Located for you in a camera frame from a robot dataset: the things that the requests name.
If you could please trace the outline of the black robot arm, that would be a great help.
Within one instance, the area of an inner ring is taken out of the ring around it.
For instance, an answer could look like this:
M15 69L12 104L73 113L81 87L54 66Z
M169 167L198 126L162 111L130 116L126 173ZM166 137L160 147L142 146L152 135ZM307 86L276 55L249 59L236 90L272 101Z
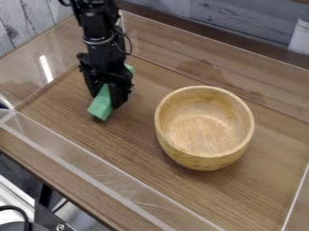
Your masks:
M121 19L117 0L58 0L70 7L83 31L87 51L79 52L79 68L91 96L107 86L111 107L119 108L129 100L133 73L126 67L133 53L129 35L118 25Z

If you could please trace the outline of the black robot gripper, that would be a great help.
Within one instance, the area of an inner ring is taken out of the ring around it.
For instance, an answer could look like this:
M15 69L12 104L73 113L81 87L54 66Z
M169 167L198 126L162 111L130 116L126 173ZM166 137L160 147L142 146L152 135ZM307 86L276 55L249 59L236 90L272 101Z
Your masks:
M106 83L105 76L111 73L123 74L126 59L130 53L128 52L123 39L86 39L85 43L87 51L81 52L77 57L81 62L79 68L85 77L86 86L91 96L97 97ZM132 78L111 78L109 80L111 105L115 109L128 102L132 88Z

